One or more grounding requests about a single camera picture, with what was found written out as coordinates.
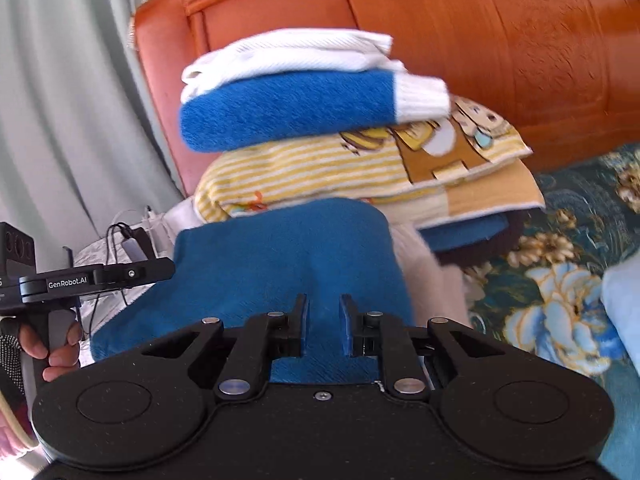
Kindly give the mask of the teal floral bed blanket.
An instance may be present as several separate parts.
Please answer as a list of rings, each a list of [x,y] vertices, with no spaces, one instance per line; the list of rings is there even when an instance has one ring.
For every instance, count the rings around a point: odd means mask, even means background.
[[[536,174],[546,206],[526,214],[510,252],[464,271],[476,330],[583,374],[615,406],[601,454],[639,475],[639,374],[602,304],[605,271],[639,248],[639,147]]]

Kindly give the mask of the blue and white folded sweater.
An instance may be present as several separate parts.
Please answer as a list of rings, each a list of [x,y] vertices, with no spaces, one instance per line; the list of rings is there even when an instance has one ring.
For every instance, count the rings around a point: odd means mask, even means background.
[[[292,72],[225,84],[180,108],[182,140],[213,153],[271,141],[403,125],[450,113],[446,84],[388,70]]]

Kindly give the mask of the orange wooden headboard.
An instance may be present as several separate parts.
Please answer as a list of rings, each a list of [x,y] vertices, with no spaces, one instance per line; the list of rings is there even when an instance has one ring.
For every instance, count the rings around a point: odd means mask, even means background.
[[[389,34],[410,72],[442,78],[510,120],[533,170],[639,137],[639,0],[149,0],[134,16],[134,43],[186,192],[212,159],[180,138],[182,70],[290,27]]]

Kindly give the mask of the grey curtain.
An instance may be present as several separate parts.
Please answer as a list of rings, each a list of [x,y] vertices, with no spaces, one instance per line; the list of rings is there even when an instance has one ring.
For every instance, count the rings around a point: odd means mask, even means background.
[[[1,217],[42,270],[116,214],[181,200],[130,0],[1,0]]]

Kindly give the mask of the cream fluffy folded garment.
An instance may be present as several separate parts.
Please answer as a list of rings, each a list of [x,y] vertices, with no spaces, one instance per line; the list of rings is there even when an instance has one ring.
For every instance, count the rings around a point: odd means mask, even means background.
[[[461,269],[442,266],[413,226],[392,224],[390,236],[416,324],[427,326],[432,318],[449,318],[471,326]]]

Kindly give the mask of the white folded garment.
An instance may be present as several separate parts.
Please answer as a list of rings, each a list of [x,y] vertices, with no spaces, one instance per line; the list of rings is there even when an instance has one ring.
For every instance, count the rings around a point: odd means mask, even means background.
[[[359,29],[270,30],[208,52],[186,66],[180,102],[233,81],[287,72],[402,72],[405,65],[388,57],[392,47],[391,36]]]

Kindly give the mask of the yellow striped cartoon garment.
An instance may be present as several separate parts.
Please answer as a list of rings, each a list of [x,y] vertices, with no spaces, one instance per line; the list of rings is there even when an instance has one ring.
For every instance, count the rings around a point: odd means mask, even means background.
[[[223,154],[205,171],[193,206],[203,221],[223,222],[339,197],[425,229],[543,207],[523,162],[531,152],[506,118],[456,96],[444,118]]]

